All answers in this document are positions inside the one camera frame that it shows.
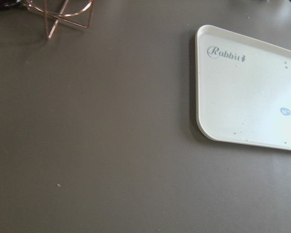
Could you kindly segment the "cream rabbit tray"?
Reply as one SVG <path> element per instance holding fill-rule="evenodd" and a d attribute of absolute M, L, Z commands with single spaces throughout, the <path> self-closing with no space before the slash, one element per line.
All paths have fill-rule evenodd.
<path fill-rule="evenodd" d="M 291 50 L 204 25 L 195 35 L 195 79 L 205 137 L 291 150 Z"/>

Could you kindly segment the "dark drink bottle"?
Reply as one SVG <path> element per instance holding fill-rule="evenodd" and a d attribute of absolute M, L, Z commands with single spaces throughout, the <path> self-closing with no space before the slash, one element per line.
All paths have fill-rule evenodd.
<path fill-rule="evenodd" d="M 9 10 L 18 7 L 21 0 L 0 0 L 0 10 Z"/>

